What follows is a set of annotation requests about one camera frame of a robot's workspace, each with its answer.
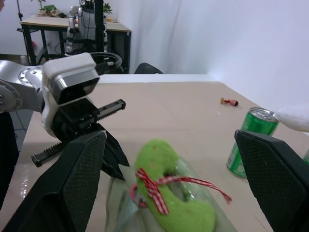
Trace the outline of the black chair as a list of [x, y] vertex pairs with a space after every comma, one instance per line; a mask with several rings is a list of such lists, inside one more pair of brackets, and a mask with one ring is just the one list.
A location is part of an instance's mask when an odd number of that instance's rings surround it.
[[158, 68], [143, 62], [141, 63], [137, 69], [135, 70], [134, 74], [163, 74]]

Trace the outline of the white plastic bag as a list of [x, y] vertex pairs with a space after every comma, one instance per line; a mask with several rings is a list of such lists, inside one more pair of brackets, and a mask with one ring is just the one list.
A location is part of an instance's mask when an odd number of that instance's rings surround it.
[[309, 102], [284, 106], [274, 117], [292, 130], [309, 133]]

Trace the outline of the green plush keychain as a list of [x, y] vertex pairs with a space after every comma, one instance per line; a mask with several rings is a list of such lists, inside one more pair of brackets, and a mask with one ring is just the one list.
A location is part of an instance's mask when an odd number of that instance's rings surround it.
[[214, 232], [214, 208], [193, 194], [205, 186], [221, 193], [227, 203], [232, 199], [213, 183], [181, 172], [181, 162], [169, 143], [148, 141], [136, 158], [130, 197], [138, 207], [149, 209], [165, 232]]

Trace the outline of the green drink can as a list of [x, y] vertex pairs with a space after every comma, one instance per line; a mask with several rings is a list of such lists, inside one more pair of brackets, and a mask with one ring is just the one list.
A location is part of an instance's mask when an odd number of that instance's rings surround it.
[[[272, 135], [278, 124], [279, 122], [274, 117], [272, 111], [264, 108], [253, 107], [246, 114], [241, 130]], [[246, 178], [237, 143], [234, 143], [232, 147], [226, 166], [233, 175], [239, 178]]]

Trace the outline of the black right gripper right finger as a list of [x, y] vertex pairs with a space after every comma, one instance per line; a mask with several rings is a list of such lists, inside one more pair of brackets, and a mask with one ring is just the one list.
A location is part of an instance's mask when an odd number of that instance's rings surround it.
[[309, 232], [309, 165], [286, 142], [237, 130], [250, 189], [274, 232]]

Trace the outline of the black stand pole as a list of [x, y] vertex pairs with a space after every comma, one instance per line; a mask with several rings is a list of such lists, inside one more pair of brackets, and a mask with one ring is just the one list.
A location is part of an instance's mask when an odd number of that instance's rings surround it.
[[104, 1], [95, 0], [96, 51], [104, 52]]

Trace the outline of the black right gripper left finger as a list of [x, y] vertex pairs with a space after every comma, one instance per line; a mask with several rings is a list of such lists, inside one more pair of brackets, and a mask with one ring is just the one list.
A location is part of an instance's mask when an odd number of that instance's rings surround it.
[[98, 191], [105, 143], [104, 131], [68, 143], [2, 232], [85, 232]]

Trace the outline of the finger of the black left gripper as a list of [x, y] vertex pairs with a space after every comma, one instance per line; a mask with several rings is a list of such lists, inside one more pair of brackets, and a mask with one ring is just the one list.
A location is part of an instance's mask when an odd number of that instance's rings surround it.
[[118, 167], [119, 164], [129, 167], [126, 155], [124, 154], [118, 141], [107, 131], [105, 148], [107, 149], [108, 163], [112, 167]]
[[124, 180], [124, 176], [119, 169], [118, 161], [113, 155], [104, 155], [101, 170], [108, 174], [110, 177]]

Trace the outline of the small red wooden figurine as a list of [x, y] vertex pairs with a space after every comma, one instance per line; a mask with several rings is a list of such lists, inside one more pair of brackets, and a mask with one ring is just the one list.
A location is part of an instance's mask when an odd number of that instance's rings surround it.
[[221, 98], [220, 104], [230, 104], [234, 107], [237, 107], [239, 105], [239, 102], [237, 100], [226, 100], [224, 98]]

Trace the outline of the wooden table with black frame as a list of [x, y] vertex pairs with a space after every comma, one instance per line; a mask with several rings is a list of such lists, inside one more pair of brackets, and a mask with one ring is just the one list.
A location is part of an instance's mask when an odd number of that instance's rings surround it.
[[[59, 58], [65, 53], [65, 40], [63, 33], [67, 31], [69, 26], [68, 19], [56, 17], [40, 17], [31, 16], [20, 22], [21, 31], [25, 39], [25, 47], [30, 66], [38, 65], [43, 58], [46, 60], [50, 58]], [[32, 45], [31, 33], [40, 31], [43, 47], [38, 55], [35, 55]], [[47, 49], [46, 31], [56, 31], [58, 33], [60, 45], [60, 54], [49, 54]], [[112, 52], [117, 53], [123, 59], [122, 68], [123, 73], [128, 74], [130, 70], [130, 46], [131, 46], [131, 30], [118, 22], [107, 22], [106, 31], [108, 34], [109, 48]]]

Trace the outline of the potted green plant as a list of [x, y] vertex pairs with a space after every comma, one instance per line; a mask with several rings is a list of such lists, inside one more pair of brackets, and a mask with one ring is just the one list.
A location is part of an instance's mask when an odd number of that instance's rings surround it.
[[45, 5], [43, 6], [43, 2], [46, 2], [46, 0], [37, 0], [39, 2], [39, 12], [38, 16], [45, 16], [45, 17], [59, 17], [59, 14], [61, 13], [58, 8], [56, 8], [54, 5]]

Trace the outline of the silver humanoid robot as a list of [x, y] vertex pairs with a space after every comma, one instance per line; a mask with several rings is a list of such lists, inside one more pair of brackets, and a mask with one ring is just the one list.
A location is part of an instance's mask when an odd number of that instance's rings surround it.
[[[104, 52], [107, 52], [107, 19], [104, 11]], [[79, 0], [79, 6], [70, 7], [68, 16], [69, 26], [67, 29], [65, 55], [79, 53], [95, 53], [96, 51], [96, 23], [95, 23], [95, 0]]]

